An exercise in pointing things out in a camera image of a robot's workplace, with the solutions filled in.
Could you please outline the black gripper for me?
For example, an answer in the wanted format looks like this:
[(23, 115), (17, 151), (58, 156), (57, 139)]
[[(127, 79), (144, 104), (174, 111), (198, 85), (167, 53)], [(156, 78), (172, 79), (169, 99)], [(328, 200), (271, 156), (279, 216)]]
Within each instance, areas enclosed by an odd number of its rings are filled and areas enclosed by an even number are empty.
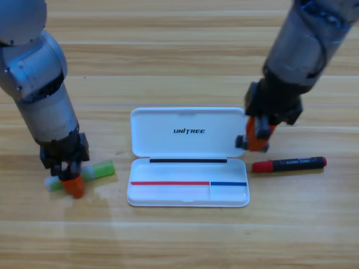
[(51, 176), (61, 179), (63, 189), (73, 198), (84, 195), (84, 180), (80, 175), (81, 163), (90, 160), (89, 144), (79, 127), (61, 140), (39, 142), (40, 159)]
[(293, 125), (303, 111), (303, 87), (280, 79), (266, 69), (264, 77), (253, 82), (245, 95), (246, 141), (249, 151), (267, 152), (269, 140), (282, 122)]

